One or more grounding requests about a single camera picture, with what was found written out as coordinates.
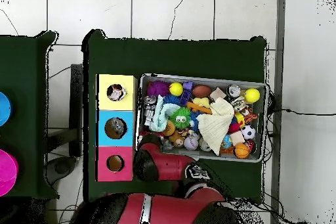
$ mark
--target white ball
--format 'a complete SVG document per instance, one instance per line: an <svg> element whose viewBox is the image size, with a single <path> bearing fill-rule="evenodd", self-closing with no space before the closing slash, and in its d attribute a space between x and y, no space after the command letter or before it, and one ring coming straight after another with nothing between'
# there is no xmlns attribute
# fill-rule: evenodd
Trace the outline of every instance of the white ball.
<svg viewBox="0 0 336 224"><path fill-rule="evenodd" d="M245 140L253 139L255 137L255 128L251 125L245 125L241 129L241 133L243 134Z"/></svg>

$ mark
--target green platform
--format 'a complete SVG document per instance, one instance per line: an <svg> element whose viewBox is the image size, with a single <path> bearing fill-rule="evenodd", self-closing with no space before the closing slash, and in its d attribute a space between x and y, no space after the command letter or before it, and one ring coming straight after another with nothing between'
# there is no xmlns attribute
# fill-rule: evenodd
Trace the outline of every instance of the green platform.
<svg viewBox="0 0 336 224"><path fill-rule="evenodd" d="M143 73L170 74L199 78L264 82L264 50L266 41L148 41L143 39L107 39L93 30L83 40L84 85L89 90L88 111L84 110L84 126L89 131L89 155L85 157L84 193L89 199L104 193L147 192L171 194L168 181L145 183L95 181L95 75L124 74L137 79ZM203 160L205 169L215 172L216 183L227 185L233 197L250 197L261 201L261 162L228 162Z"/></svg>
<svg viewBox="0 0 336 224"><path fill-rule="evenodd" d="M19 172L6 196L55 198L43 176L47 153L46 54L56 33L0 36L0 91L12 102L10 120L0 127L0 148L18 161Z"/></svg>

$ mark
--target circular hole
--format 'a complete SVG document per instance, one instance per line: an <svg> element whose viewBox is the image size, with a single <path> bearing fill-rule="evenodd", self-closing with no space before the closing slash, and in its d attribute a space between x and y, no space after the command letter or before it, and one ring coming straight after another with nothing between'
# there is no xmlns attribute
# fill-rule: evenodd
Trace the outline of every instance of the circular hole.
<svg viewBox="0 0 336 224"><path fill-rule="evenodd" d="M111 101L121 101L126 95L126 90L120 84L112 84L106 94Z"/></svg>
<svg viewBox="0 0 336 224"><path fill-rule="evenodd" d="M112 118L105 123L105 133L111 139L122 138L126 131L126 123L121 118Z"/></svg>
<svg viewBox="0 0 336 224"><path fill-rule="evenodd" d="M106 160L106 165L108 169L111 170L112 172L119 172L123 169L124 161L121 156L117 156L117 155L110 156Z"/></svg>

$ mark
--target blue plush toy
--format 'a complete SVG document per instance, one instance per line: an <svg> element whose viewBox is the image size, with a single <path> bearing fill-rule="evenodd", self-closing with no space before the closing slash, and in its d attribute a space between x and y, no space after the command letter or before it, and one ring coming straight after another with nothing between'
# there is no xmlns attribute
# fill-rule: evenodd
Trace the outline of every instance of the blue plush toy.
<svg viewBox="0 0 336 224"><path fill-rule="evenodd" d="M166 103L173 103L173 104L180 105L180 99L174 95L166 95L163 99L163 104L166 104Z"/></svg>
<svg viewBox="0 0 336 224"><path fill-rule="evenodd" d="M190 113L190 129L195 133L200 133L198 130L198 120L196 119L200 114L202 114L200 111Z"/></svg>

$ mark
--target basketball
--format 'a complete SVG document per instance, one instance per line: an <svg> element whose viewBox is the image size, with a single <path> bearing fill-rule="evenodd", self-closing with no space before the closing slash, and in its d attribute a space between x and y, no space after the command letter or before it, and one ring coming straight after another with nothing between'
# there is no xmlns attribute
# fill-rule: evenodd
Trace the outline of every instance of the basketball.
<svg viewBox="0 0 336 224"><path fill-rule="evenodd" d="M247 158L249 156L249 147L243 143L238 143L234 147L234 155L237 158Z"/></svg>

